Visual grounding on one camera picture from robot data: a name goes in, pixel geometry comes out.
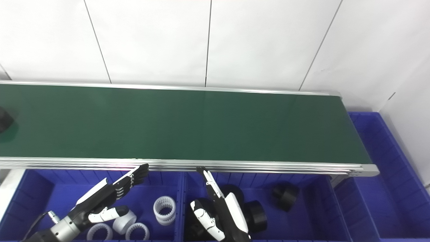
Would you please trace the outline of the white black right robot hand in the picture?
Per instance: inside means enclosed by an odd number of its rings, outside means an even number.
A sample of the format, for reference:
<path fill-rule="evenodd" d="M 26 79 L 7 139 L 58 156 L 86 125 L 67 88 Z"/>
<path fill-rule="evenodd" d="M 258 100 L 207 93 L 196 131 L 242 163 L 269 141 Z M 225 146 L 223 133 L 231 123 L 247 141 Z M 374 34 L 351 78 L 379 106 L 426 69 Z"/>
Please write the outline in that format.
<path fill-rule="evenodd" d="M 225 196 L 206 167 L 198 166 L 196 171 L 205 181 L 206 191 L 218 216 L 216 218 L 209 213 L 203 203 L 195 199 L 189 205 L 198 222 L 216 241 L 250 242 L 248 225 L 236 196 L 233 193 Z"/>

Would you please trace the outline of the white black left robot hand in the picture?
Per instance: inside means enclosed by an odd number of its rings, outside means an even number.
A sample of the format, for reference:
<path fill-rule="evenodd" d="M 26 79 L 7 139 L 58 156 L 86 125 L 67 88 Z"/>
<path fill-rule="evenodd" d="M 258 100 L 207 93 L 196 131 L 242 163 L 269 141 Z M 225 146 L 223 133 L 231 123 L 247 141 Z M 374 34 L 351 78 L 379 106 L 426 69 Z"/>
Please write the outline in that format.
<path fill-rule="evenodd" d="M 142 184 L 149 172 L 149 164 L 142 164 L 127 172 L 112 184 L 105 184 L 85 200 L 79 202 L 67 217 L 81 232 L 91 224 L 109 221 L 127 215 L 126 205 L 113 207 L 116 201 L 124 198 L 136 185 Z"/>

